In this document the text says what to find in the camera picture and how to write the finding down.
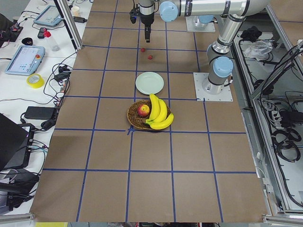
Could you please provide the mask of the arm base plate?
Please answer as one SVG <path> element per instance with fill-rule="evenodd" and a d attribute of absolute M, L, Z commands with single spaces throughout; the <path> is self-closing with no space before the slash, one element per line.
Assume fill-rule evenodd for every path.
<path fill-rule="evenodd" d="M 208 80 L 209 73 L 193 73 L 196 100 L 197 101 L 212 101 L 212 102 L 232 102 L 232 93 L 228 78 L 223 85 L 214 85 Z"/>
<path fill-rule="evenodd" d="M 186 24 L 188 32 L 215 33 L 213 15 L 186 17 Z"/>

